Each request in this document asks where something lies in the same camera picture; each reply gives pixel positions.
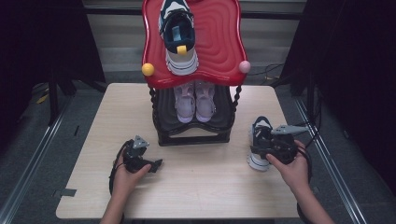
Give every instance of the pink ball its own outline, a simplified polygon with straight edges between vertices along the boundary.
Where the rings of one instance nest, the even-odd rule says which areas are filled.
[[[241,71],[241,73],[248,73],[248,71],[250,71],[250,62],[242,61],[239,64],[239,71]]]

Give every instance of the gray floor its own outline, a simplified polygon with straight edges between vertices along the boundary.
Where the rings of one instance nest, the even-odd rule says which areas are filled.
[[[251,73],[263,71],[254,68]],[[142,82],[138,73],[106,74],[108,82]],[[247,77],[246,84],[261,84],[263,75]],[[91,127],[97,108],[103,94],[83,84],[76,83],[77,94],[66,108],[62,123],[49,148],[43,155],[43,160],[37,165],[34,178],[29,188],[17,204],[18,210],[12,218],[12,223],[97,223],[98,220],[60,220],[55,216],[59,198],[52,197],[56,189],[63,189],[73,170],[79,151]],[[30,159],[34,156],[36,147],[48,129],[50,117],[49,101],[36,104],[41,96],[42,87],[34,90],[32,102],[21,117],[18,131],[8,146],[8,151],[0,159],[0,205],[3,207],[10,193],[18,184]],[[295,104],[295,98],[290,96],[289,86],[276,88],[276,94],[282,106],[288,124],[302,122]],[[359,152],[355,143],[346,139],[344,129],[337,118],[324,104],[322,106],[322,124],[320,136],[328,147],[348,189],[356,199],[367,223],[394,223],[396,220],[396,202],[393,195]],[[296,138],[307,143],[309,134]],[[308,149],[313,158],[314,176],[311,181],[312,190],[316,193],[326,210],[336,223],[353,223],[346,209],[345,202],[334,185],[323,159],[315,145]],[[190,223],[180,220],[177,223]],[[267,223],[265,220],[229,220],[228,223]],[[146,223],[165,223],[163,220],[152,220]],[[277,219],[276,224],[303,223],[298,218]]]

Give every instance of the sneaker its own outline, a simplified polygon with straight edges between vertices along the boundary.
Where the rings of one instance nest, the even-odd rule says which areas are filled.
[[[195,81],[195,95],[196,95],[196,118],[201,122],[208,122],[216,112],[215,103],[213,103],[213,96],[215,95],[215,84],[196,80]]]
[[[193,14],[185,0],[164,0],[158,20],[166,48],[166,66],[177,76],[193,73],[198,67]]]
[[[174,87],[174,93],[178,120],[182,123],[190,122],[195,113],[193,81]]]

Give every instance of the black and white sneaker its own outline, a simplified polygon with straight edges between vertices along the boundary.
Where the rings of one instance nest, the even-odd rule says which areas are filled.
[[[198,67],[193,14],[185,0],[164,0],[158,20],[166,48],[166,65],[173,74],[185,76]]]

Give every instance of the forearm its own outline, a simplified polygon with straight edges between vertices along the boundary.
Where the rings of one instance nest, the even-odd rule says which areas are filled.
[[[128,197],[122,197],[113,194],[110,201],[108,201],[106,211],[103,214],[100,223],[120,223],[127,200]]]
[[[292,189],[291,191],[293,192],[304,215],[312,223],[334,223],[308,186],[304,188]]]

